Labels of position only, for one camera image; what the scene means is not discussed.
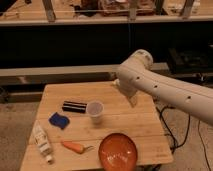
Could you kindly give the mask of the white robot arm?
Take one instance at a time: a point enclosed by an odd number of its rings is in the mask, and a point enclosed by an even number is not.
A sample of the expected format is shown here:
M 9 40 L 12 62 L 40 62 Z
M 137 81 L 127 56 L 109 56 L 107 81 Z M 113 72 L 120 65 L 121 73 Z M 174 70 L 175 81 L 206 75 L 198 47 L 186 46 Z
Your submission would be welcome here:
M 213 126 L 213 89 L 151 71 L 152 55 L 136 50 L 116 71 L 118 89 L 131 99 L 144 91 Z

